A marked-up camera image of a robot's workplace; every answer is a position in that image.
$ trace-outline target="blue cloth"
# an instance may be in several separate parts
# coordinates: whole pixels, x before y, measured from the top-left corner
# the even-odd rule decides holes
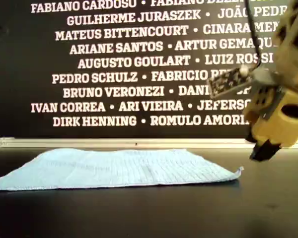
[[[110,152],[55,149],[0,178],[0,190],[99,188],[234,180],[232,173],[185,149]]]

